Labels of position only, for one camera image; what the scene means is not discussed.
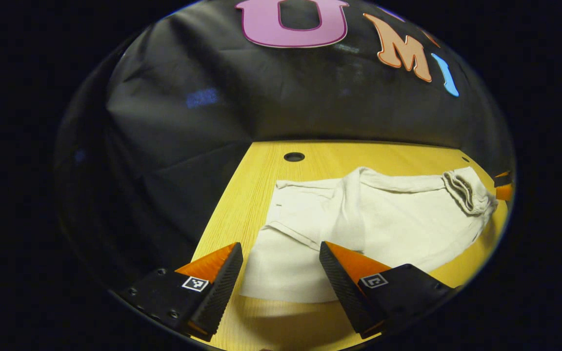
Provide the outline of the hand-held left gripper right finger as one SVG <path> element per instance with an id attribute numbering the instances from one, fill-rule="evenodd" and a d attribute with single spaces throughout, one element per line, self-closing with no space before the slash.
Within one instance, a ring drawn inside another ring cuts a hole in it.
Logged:
<path id="1" fill-rule="evenodd" d="M 321 243 L 319 260 L 361 338 L 399 333 L 457 294 L 415 265 L 392 268 L 328 241 Z"/>

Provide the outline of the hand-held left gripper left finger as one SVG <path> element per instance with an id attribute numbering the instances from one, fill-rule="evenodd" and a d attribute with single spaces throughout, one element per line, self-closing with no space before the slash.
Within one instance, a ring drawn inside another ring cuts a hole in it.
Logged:
<path id="1" fill-rule="evenodd" d="M 118 295 L 168 329 L 209 342 L 217 333 L 242 264 L 241 243 L 234 242 L 178 269 L 155 268 Z"/>

